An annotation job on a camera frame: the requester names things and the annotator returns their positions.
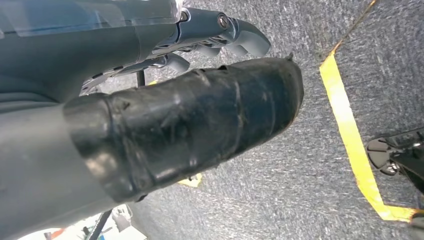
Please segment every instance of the black rubber sleeve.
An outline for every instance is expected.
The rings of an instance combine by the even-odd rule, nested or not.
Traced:
[[[83,96],[64,117],[91,173],[125,202],[270,140],[293,122],[303,96],[291,57],[262,58]]]

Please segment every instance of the gray plastic housing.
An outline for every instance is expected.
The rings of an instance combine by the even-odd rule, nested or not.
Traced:
[[[166,21],[168,23],[142,25],[131,24],[124,17],[125,14],[135,14],[135,10],[129,13],[124,11],[134,7],[135,3],[143,5],[143,7],[135,8],[138,16],[152,16],[152,13],[163,16],[164,12],[169,14],[173,11],[170,3],[175,0],[65,0],[62,5],[54,4],[53,2],[57,1],[52,0],[36,1],[39,8],[35,8],[35,10],[44,11],[47,16],[51,15],[52,18],[61,16],[61,14],[67,16],[66,20],[69,19],[70,25],[78,23],[75,17],[88,17],[86,16],[87,11],[83,11],[83,8],[78,5],[80,2],[127,4],[120,7],[121,13],[124,14],[123,22],[129,22],[126,26],[118,24],[116,27],[63,29],[61,32],[59,32],[61,28],[57,27],[57,30],[52,30],[48,34],[46,31],[42,31],[43,28],[37,27],[43,27],[44,21],[40,18],[43,12],[31,15],[30,13],[36,13],[35,10],[28,11],[26,18],[27,25],[30,25],[29,23],[32,23],[30,17],[34,16],[35,20],[32,19],[33,31],[29,31],[31,28],[28,30],[23,26],[17,27],[16,20],[11,20],[11,14],[6,11],[8,8],[5,7],[13,2],[15,1],[0,1],[0,31],[2,32],[2,38],[0,37],[0,95],[2,93],[32,93],[43,96],[51,102],[66,102],[78,97],[83,82],[98,73],[144,61],[159,42],[171,36],[176,30],[175,18]],[[34,7],[34,4],[30,4],[34,1],[20,0],[16,2]],[[59,7],[54,15],[47,13],[54,12],[56,9],[54,6],[63,6],[65,3],[73,7],[68,9]],[[47,23],[53,22],[49,18],[47,20]],[[33,34],[22,35],[22,32]]]
[[[0,123],[0,239],[67,227],[117,205],[70,139],[62,105],[0,114]]]

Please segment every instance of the metal screw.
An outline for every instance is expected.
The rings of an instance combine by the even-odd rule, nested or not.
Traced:
[[[223,29],[227,29],[229,27],[229,20],[228,17],[226,15],[224,15],[223,13],[218,15],[218,23],[219,26]]]

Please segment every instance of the floor marking tape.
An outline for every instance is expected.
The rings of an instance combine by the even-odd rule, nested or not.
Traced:
[[[330,55],[319,67],[319,72],[359,190],[383,220],[410,222],[413,214],[422,213],[423,211],[407,207],[389,206],[383,202],[335,59],[337,48],[364,19],[376,2],[377,0],[373,0],[368,5],[356,23],[335,45]]]

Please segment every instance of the black object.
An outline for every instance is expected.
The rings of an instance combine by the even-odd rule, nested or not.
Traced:
[[[303,95],[291,58],[262,58],[83,96],[64,117],[91,173],[122,203],[270,140],[293,122]]]
[[[97,221],[95,222],[93,229],[91,230],[90,234],[87,236],[86,240],[97,240],[97,238],[99,238],[100,233],[102,233],[102,229],[106,224],[106,221],[111,215],[111,212],[112,212],[112,209],[100,214]]]
[[[146,85],[145,71],[144,70],[138,71],[136,76],[137,76],[137,87],[145,86]]]
[[[401,173],[419,190],[417,205],[423,208],[424,194],[424,128],[381,137],[366,148],[371,163],[382,173],[393,176]]]

